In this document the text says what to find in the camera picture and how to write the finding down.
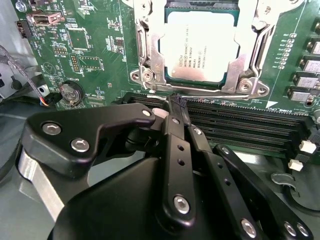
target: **green circuit board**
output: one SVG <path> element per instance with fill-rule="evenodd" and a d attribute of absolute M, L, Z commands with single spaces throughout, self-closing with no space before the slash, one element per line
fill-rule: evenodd
<path fill-rule="evenodd" d="M 63 15 L 62 21 L 54 25 L 30 24 L 32 36 L 28 41 L 51 92 L 58 92 L 60 84 L 66 80 L 79 83 L 85 98 L 76 108 L 106 106 L 127 92 L 149 93 L 132 82 L 129 76 L 138 68 L 134 10 L 131 7 L 121 0 L 39 2 L 45 4 L 31 5 L 26 1 L 27 12 L 17 11 L 17 15 L 26 20 L 26 14 L 38 9 L 60 11 Z M 305 102 L 289 100 L 287 95 L 288 87 L 294 85 L 293 75 L 301 71 L 300 60 L 310 55 L 308 42 L 319 37 L 315 32 L 319 9 L 320 0 L 306 0 L 298 8 L 280 16 L 260 78 L 270 88 L 268 96 L 210 102 L 302 115 L 309 115 L 319 108 L 318 96 L 314 97 L 312 104 L 306 105 Z M 71 106 L 61 101 L 57 108 L 63 110 Z"/>

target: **screw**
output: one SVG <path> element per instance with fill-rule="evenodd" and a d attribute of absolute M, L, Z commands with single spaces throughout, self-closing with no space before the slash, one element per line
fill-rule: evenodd
<path fill-rule="evenodd" d="M 132 79 L 133 80 L 139 80 L 139 75 L 136 74 L 136 73 L 132 74 Z"/>
<path fill-rule="evenodd" d="M 224 151 L 225 154 L 229 154 L 230 153 L 229 150 L 227 148 L 225 148 L 225 147 L 222 148 L 222 151 Z"/>
<path fill-rule="evenodd" d="M 288 233 L 290 233 L 291 236 L 293 236 L 293 237 L 297 236 L 296 231 L 295 231 L 294 228 L 291 226 L 291 224 L 288 223 L 287 221 L 284 222 L 284 227 L 285 227 L 285 229 L 288 231 Z"/>
<path fill-rule="evenodd" d="M 27 11 L 27 6 L 23 1 L 18 0 L 15 3 L 15 8 L 20 12 L 20 13 L 25 13 Z"/>
<path fill-rule="evenodd" d="M 180 121 L 178 120 L 178 119 L 176 119 L 176 118 L 172 118 L 172 121 L 175 123 L 175 124 L 179 124 L 180 123 Z"/>
<path fill-rule="evenodd" d="M 147 117 L 150 117 L 150 116 L 151 116 L 151 113 L 148 112 L 147 110 L 142 110 L 142 113 L 143 113 L 144 115 L 146 115 Z"/>
<path fill-rule="evenodd" d="M 252 225 L 251 222 L 249 222 L 247 219 L 242 219 L 241 225 L 243 230 L 249 235 L 250 238 L 254 239 L 257 236 L 257 232 Z"/>
<path fill-rule="evenodd" d="M 89 150 L 89 143 L 82 138 L 76 138 L 71 142 L 71 148 L 79 153 L 84 153 Z"/>
<path fill-rule="evenodd" d="M 44 124 L 42 130 L 48 135 L 58 135 L 61 133 L 61 128 L 55 123 Z"/>
<path fill-rule="evenodd" d="M 302 226 L 301 223 L 298 223 L 296 226 L 299 229 L 299 231 L 302 233 L 303 236 L 309 237 L 308 231 L 304 228 L 304 226 Z"/>
<path fill-rule="evenodd" d="M 242 80 L 239 83 L 239 90 L 243 93 L 250 92 L 252 87 L 253 87 L 252 82 L 249 80 Z"/>
<path fill-rule="evenodd" d="M 143 72 L 142 77 L 145 81 L 150 81 L 153 79 L 153 75 L 154 75 L 153 72 L 147 69 Z"/>
<path fill-rule="evenodd" d="M 198 134 L 198 135 L 201 135 L 202 134 L 202 132 L 201 132 L 201 130 L 199 129 L 199 128 L 194 128 L 193 129 L 195 132 L 196 132 L 196 134 Z"/>
<path fill-rule="evenodd" d="M 181 214 L 187 214 L 190 210 L 188 201 L 182 196 L 175 196 L 173 199 L 173 204 Z"/>

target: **gray cable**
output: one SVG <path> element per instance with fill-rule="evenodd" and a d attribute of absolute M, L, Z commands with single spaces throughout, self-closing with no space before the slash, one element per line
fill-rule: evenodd
<path fill-rule="evenodd" d="M 32 89 L 36 92 L 38 97 L 40 99 L 43 99 L 41 92 L 38 90 L 37 86 L 31 80 L 28 74 L 24 71 L 23 67 L 14 60 L 14 58 L 9 54 L 9 52 L 2 45 L 0 45 L 0 50 L 2 50 L 4 55 L 8 58 L 8 63 L 12 64 L 19 71 L 19 73 L 26 78 L 27 82 L 30 84 Z"/>

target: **white connector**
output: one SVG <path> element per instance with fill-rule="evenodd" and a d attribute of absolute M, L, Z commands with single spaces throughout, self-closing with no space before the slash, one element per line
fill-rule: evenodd
<path fill-rule="evenodd" d="M 315 150 L 317 149 L 317 146 L 310 142 L 310 141 L 301 141 L 301 144 L 299 145 L 299 149 L 303 152 L 313 154 Z"/>
<path fill-rule="evenodd" d="M 292 170 L 296 170 L 300 172 L 301 169 L 304 167 L 304 165 L 302 162 L 298 160 L 291 159 L 290 162 L 288 163 L 288 167 Z"/>

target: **integrated circuit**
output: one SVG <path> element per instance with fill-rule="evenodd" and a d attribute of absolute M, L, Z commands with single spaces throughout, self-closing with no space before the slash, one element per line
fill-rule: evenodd
<path fill-rule="evenodd" d="M 230 13 L 171 12 L 165 36 L 160 40 L 167 74 L 174 79 L 223 81 L 229 62 L 238 53 L 235 25 L 235 17 Z"/>
<path fill-rule="evenodd" d="M 84 28 L 68 28 L 68 37 L 71 47 L 75 50 L 88 51 L 89 43 Z"/>
<path fill-rule="evenodd" d="M 79 64 L 84 69 L 100 70 L 100 58 L 94 56 L 78 56 Z"/>

